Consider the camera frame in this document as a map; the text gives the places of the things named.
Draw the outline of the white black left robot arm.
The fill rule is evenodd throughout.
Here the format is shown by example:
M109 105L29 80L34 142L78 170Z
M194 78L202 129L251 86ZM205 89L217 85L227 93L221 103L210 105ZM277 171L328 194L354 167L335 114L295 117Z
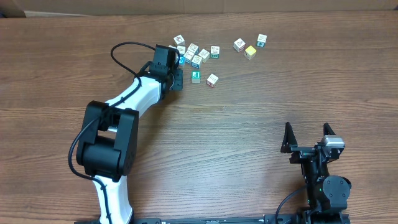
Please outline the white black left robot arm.
M180 52L156 45L154 58L134 72L133 83L106 102L91 101L68 152L77 176L94 183L101 215L95 223L133 223L127 177L136 151L139 118L170 91L183 88Z

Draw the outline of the green letter wooden block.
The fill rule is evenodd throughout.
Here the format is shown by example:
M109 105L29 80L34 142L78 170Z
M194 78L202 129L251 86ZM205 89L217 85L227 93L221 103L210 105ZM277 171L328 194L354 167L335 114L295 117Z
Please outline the green letter wooden block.
M192 71L191 81L192 81L192 83L200 83L201 82L201 72L200 71Z

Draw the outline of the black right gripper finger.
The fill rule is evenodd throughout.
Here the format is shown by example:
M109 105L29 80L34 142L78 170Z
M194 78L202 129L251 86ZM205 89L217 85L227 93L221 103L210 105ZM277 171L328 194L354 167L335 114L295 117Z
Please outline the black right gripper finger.
M323 124L323 135L335 135L335 132L332 130L331 126L328 123Z
M296 147L298 147L298 143L295 138L294 131L292 129L292 125L289 122L286 122L284 139L282 141L280 151L282 153L291 153L293 151L293 148L296 148Z

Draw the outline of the sailboat picture wooden block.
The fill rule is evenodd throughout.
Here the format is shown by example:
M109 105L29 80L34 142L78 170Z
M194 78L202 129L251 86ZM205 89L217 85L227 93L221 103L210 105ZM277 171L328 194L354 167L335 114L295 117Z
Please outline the sailboat picture wooden block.
M185 54L184 54L185 63L191 64L192 63L192 59L193 59L194 56L195 56L194 52L191 52L189 50L186 51Z

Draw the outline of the blue letter wooden block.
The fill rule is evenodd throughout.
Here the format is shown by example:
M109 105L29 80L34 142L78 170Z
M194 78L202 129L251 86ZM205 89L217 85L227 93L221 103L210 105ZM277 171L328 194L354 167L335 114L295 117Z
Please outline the blue letter wooden block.
M186 47L179 45L177 46L177 50L180 53L180 59L179 59L179 67L184 67L185 65L185 52L186 52Z

